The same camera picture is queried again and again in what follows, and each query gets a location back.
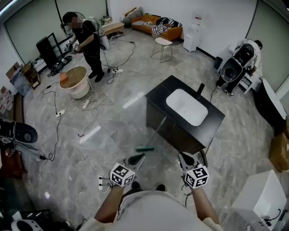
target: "black faucet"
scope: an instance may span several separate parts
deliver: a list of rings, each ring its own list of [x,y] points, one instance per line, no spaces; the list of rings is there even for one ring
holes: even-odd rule
[[[205,85],[203,83],[201,83],[200,87],[197,91],[197,94],[196,94],[196,99],[200,99],[200,95],[201,95],[202,91],[204,90],[204,87],[205,87]]]

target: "orange sofa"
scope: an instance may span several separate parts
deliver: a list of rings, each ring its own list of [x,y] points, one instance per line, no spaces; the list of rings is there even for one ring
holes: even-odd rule
[[[157,20],[160,19],[158,16],[153,16],[149,14],[145,14],[144,16],[132,18],[131,23],[137,22],[137,21],[144,21],[144,22],[152,22],[154,25],[156,25]],[[152,28],[145,26],[145,25],[132,25],[133,29],[138,29],[144,32],[147,32],[149,34],[152,33]],[[174,27],[168,29],[168,32],[161,33],[161,36],[164,38],[167,38],[168,40],[174,40],[177,38],[180,38],[182,36],[182,27]]]

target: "white washbasin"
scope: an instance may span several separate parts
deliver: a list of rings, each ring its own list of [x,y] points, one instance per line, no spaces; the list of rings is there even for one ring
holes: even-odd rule
[[[193,126],[199,126],[208,115],[208,109],[182,89],[175,90],[167,105]]]

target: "person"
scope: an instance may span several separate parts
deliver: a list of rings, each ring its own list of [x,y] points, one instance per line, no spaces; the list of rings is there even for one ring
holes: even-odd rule
[[[99,82],[103,78],[104,72],[100,61],[99,36],[95,33],[94,25],[91,21],[78,17],[75,12],[67,12],[62,21],[64,25],[72,28],[71,43],[74,44],[76,40],[79,42],[79,47],[75,51],[83,52],[86,62],[91,67],[92,72],[89,74],[89,78],[92,79],[96,76],[95,81]]]
[[[130,191],[123,195],[123,190],[114,186],[80,231],[222,231],[202,188],[191,189],[197,216],[166,193],[164,185],[143,191],[134,181]]]
[[[253,74],[256,69],[260,66],[260,62],[261,62],[261,53],[260,50],[263,48],[262,43],[259,40],[250,40],[250,39],[246,39],[246,40],[242,40],[240,42],[238,42],[238,45],[235,49],[235,53],[234,55],[238,52],[238,49],[244,45],[244,44],[250,44],[253,46],[254,48],[254,53],[255,53],[255,58],[252,59],[252,61],[243,68],[242,73],[239,75],[238,78],[236,78],[233,82],[228,83],[227,87],[224,89],[224,92],[227,93],[230,97],[234,97],[233,94],[233,89],[237,86],[237,84],[239,83],[239,81],[244,77],[245,73],[246,73],[246,69],[249,67],[251,69],[251,73]],[[220,76],[219,80],[216,83],[216,87],[218,89],[221,89],[221,86],[225,83],[226,81]]]

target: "black countertop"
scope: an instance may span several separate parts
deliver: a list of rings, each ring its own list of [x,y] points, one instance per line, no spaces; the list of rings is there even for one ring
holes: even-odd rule
[[[192,88],[187,86],[173,75],[168,77],[153,90],[147,93],[145,97],[161,113],[171,118],[179,128],[188,132],[204,147],[208,147],[210,141],[213,139],[215,133],[218,131],[220,125],[222,124],[225,115],[220,112],[220,110],[217,109],[213,104],[201,96],[198,101],[208,109],[208,115],[201,123],[201,125],[191,125],[166,103],[167,97],[176,89],[182,89],[192,97],[196,98],[196,91],[194,91]]]

